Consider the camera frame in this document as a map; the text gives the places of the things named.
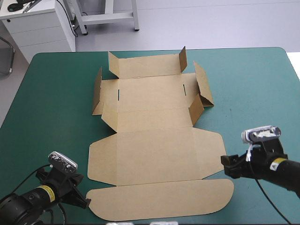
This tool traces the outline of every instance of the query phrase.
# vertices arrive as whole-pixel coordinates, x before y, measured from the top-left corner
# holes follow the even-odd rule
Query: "box lid flap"
[[[187,67],[185,47],[179,54],[153,55],[119,59],[108,53],[109,70],[123,78],[180,74]]]
[[[228,179],[192,180],[94,189],[87,198],[98,217],[128,221],[213,213],[228,204],[233,189]]]
[[[205,70],[194,61],[197,81],[200,88],[201,101],[204,107],[214,106],[214,101],[210,91],[210,85]]]

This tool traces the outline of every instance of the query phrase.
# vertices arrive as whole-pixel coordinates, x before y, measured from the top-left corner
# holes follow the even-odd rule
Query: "green tabletop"
[[[179,51],[114,52],[135,57]],[[206,108],[195,127],[219,132],[228,154],[243,154],[240,133],[246,128],[277,125],[289,158],[300,161],[300,85],[281,48],[205,49],[187,51],[188,67],[193,61],[207,72],[215,106]],[[89,145],[114,134],[100,116],[92,116],[94,80],[102,67],[103,79],[116,78],[108,70],[107,52],[40,53],[36,55],[0,128],[0,198],[8,194],[31,171],[47,164],[51,151],[59,151],[78,163],[86,176]],[[224,172],[208,179],[225,178]],[[234,193],[221,211],[204,216],[139,220],[179,221],[204,224],[284,223],[250,179],[233,180]],[[38,185],[35,177],[18,191]],[[262,181],[262,185],[292,223],[300,223],[300,200],[296,194]],[[109,187],[84,178],[79,190]],[[69,223],[102,224],[106,221],[89,209],[66,205]],[[44,215],[49,222],[49,215]],[[55,210],[55,223],[62,216]]]

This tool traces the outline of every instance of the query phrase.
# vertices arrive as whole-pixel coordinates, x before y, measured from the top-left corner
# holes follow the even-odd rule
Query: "white cabinet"
[[[7,6],[15,0],[4,0],[0,19],[30,63],[37,53],[75,52],[75,37],[62,6],[56,0],[43,0],[32,10],[10,13]]]

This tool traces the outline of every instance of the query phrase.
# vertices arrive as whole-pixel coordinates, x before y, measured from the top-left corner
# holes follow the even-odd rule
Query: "chair leg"
[[[78,2],[78,0],[72,0],[72,6],[74,7],[74,13],[76,15],[81,33],[87,34],[88,31],[86,29],[86,26],[83,24],[83,19],[82,19],[83,12],[81,10],[81,6],[80,6],[80,3]]]
[[[136,0],[131,0],[131,3],[132,3],[132,11],[133,11],[133,20],[135,23],[135,31],[139,31],[140,26],[139,26],[139,19],[137,15]]]

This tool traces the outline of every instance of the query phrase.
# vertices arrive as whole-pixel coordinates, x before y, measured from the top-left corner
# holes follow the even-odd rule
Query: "black cable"
[[[272,200],[268,197],[267,193],[264,191],[263,187],[261,186],[260,182],[258,181],[258,179],[256,178],[256,176],[254,174],[251,162],[249,162],[249,167],[250,167],[251,173],[252,173],[252,175],[253,175],[253,177],[254,177],[254,179],[255,179],[258,187],[262,191],[263,195],[270,202],[270,204],[273,206],[273,208],[276,210],[276,212],[282,217],[282,219],[284,219],[288,223],[288,225],[292,225],[292,223],[279,211],[279,209],[276,207],[276,205],[272,202]]]
[[[46,212],[50,213],[50,215],[51,215],[50,224],[53,225],[54,224],[54,213],[53,213],[53,210],[52,209],[48,209],[48,210],[46,210]]]
[[[68,223],[66,211],[65,211],[64,207],[61,205],[61,203],[57,203],[57,205],[60,208],[61,213],[62,213],[62,215],[64,217],[64,224],[63,225],[66,225]]]
[[[31,174],[29,174],[11,193],[14,193],[32,174],[34,174],[36,171],[38,171],[39,169],[42,169],[44,167],[50,166],[50,164],[44,165],[39,167],[38,169],[36,169],[35,171],[33,171]]]
[[[69,18],[69,16],[68,16],[68,14],[67,14],[67,12],[66,12],[64,6],[61,4],[60,1],[58,1],[58,0],[56,0],[56,1],[61,5],[62,9],[65,11],[65,14],[66,14],[66,16],[67,16],[67,20],[69,21],[69,26],[70,26],[70,28],[71,28],[71,31],[72,31],[73,35],[77,38],[77,37],[78,37],[78,34],[77,34],[77,32],[76,32],[75,30],[73,30],[73,27],[72,27],[70,18]]]

